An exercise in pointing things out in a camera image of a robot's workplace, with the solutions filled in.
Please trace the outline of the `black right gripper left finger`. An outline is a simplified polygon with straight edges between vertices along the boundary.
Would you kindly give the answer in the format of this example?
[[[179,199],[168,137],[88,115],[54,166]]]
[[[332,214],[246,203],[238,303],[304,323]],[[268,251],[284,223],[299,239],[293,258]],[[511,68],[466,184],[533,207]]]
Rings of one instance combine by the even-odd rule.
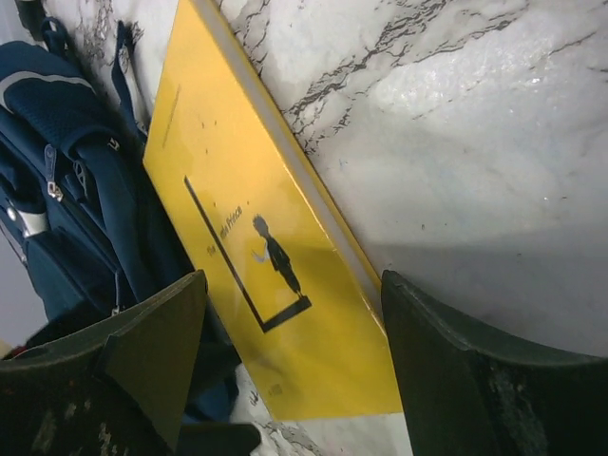
[[[4,455],[170,455],[200,344],[206,278],[1,363]]]

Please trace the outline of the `navy blue student backpack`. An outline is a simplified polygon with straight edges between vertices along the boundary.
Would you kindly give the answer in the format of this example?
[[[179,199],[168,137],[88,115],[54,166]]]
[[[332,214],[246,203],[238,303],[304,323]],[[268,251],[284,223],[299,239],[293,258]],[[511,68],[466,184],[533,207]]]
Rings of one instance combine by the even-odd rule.
[[[119,66],[110,109],[63,24],[1,47],[1,225],[47,325],[33,344],[146,300],[193,271],[143,167],[146,136]]]

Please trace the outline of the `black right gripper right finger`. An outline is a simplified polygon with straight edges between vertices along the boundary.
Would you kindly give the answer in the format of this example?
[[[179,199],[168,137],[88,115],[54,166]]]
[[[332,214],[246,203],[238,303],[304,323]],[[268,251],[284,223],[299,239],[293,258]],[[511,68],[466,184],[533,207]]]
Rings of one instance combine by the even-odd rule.
[[[449,307],[394,271],[384,325],[416,455],[603,455],[607,361]]]

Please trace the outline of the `yellow notebook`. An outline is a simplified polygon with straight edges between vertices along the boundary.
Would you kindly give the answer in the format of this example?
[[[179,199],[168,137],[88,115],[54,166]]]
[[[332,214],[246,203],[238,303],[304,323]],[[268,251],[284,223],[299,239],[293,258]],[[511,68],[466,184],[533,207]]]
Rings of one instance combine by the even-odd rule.
[[[212,1],[181,1],[144,165],[277,420],[401,410],[379,279]]]

